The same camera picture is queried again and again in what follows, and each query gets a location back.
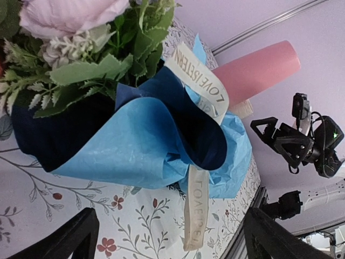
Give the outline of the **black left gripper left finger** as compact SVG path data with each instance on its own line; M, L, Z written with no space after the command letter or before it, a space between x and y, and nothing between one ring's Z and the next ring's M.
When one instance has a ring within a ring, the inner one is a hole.
M12 255L18 258L94 258L99 220L94 208L85 208L51 235Z

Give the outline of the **cream printed ribbon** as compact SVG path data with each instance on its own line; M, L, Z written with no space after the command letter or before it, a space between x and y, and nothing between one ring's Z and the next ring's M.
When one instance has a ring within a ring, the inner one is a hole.
M196 140L198 159L188 171L188 189L184 206L185 251L203 246L209 214L210 171L220 168L226 158L227 143L220 127L229 106L224 85L186 46L180 43L165 61L177 78L200 96L193 102L196 111L188 133Z

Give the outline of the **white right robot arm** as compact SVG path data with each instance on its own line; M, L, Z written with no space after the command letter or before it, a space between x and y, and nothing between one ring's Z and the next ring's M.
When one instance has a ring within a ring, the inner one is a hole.
M277 118L254 120L250 127L276 153L288 163L289 172L299 173L299 165L314 165L319 176L332 178L344 170L335 147L343 140L344 134L329 116L319 115L320 126L316 130L309 129L306 134L282 123L276 128ZM289 219L314 207L323 206L344 199L344 183L315 190L285 193L275 203L262 205L261 209L273 219Z

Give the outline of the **artificial flower bouquet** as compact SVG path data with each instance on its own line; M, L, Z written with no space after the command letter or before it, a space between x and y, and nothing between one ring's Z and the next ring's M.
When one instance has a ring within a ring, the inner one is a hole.
M175 1L1 1L1 112L49 117L161 66Z

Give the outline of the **blue wrapping paper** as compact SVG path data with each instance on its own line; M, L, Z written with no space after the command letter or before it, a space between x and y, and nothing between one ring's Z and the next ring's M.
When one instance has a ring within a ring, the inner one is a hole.
M47 172L72 178L159 189L188 189L188 171L198 159L188 133L200 96L166 66L134 88L117 86L115 101L90 97L67 111L34 118L14 106L19 149ZM250 166L252 146L242 121L226 111L220 125L227 143L224 164L210 171L209 196L234 198Z

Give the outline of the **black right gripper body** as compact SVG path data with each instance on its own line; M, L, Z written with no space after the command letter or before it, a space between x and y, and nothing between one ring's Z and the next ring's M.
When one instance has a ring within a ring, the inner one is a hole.
M298 166L308 157L314 140L297 129L282 123L275 132L274 148L290 166Z

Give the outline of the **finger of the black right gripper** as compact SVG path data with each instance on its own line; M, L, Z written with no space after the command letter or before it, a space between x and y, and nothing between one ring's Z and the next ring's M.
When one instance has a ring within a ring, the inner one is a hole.
M278 120L275 117L252 120L250 127L264 143L272 143Z

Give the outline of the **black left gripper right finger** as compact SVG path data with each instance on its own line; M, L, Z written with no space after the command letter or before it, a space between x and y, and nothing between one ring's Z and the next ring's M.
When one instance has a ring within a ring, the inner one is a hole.
M329 255L292 235L259 208L250 208L244 218L249 259L328 259Z

